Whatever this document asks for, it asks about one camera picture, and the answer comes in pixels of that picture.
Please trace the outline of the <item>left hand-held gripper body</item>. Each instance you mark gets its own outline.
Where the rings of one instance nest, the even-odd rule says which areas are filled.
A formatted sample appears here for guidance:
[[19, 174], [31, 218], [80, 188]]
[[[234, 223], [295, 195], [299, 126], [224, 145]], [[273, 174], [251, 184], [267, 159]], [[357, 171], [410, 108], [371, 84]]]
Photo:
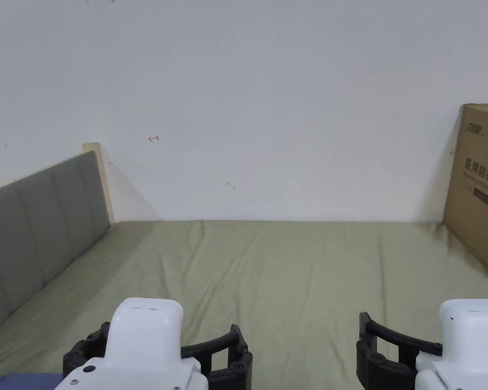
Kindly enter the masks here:
[[116, 309], [103, 357], [74, 369], [58, 389], [208, 389], [200, 363], [181, 358], [182, 306], [128, 298]]

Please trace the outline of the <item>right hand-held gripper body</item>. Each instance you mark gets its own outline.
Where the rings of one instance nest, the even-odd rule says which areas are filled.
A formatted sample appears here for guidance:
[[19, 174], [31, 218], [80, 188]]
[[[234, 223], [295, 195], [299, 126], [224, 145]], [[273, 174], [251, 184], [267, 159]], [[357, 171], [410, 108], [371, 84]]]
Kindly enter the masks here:
[[420, 352], [415, 389], [488, 389], [488, 299], [445, 301], [441, 356]]

